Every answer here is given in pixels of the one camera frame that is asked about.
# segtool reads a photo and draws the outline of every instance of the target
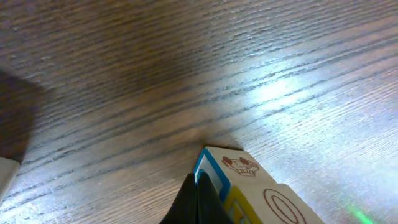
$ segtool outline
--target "tabletop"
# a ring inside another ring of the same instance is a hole
[[[398,222],[398,1],[2,1],[0,223],[158,223],[206,144]]]

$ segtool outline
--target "brown circle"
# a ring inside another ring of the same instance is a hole
[[[271,202],[267,199],[267,195],[266,193],[270,192],[271,194]],[[294,223],[294,224],[306,224],[307,222],[305,221],[305,218],[303,216],[303,214],[300,212],[299,208],[297,208],[293,202],[291,202],[285,195],[282,195],[280,192],[273,190],[273,189],[265,189],[264,190],[264,199],[267,202],[268,207],[274,212],[274,214],[276,216],[278,216],[278,218],[280,220],[282,220],[284,223],[289,224],[289,223]],[[292,220],[291,218],[289,218],[288,215],[286,215],[286,213],[284,213],[284,211],[282,211],[282,209],[279,208],[278,203],[276,202],[277,200],[280,200],[289,210],[290,212],[293,214],[294,219]]]
[[[246,159],[243,159],[242,157],[240,157],[239,160],[240,160],[243,164],[249,165],[249,161],[247,161]]]
[[[228,163],[229,165],[232,165],[232,160],[229,159],[228,157],[223,156],[223,160],[224,160],[226,163]]]

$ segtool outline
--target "brown wooden surface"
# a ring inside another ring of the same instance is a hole
[[[0,223],[157,223],[206,143],[326,223],[398,222],[397,1],[0,7],[1,68],[45,95]]]

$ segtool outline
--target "brown logo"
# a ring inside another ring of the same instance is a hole
[[[259,166],[257,164],[247,159],[243,159],[242,157],[239,159],[230,159],[223,156],[222,161],[228,168],[234,170],[239,175],[246,177],[255,177],[256,171],[259,170]]]
[[[286,224],[306,224],[303,214],[287,198],[276,190],[265,189],[264,199],[269,208]]]

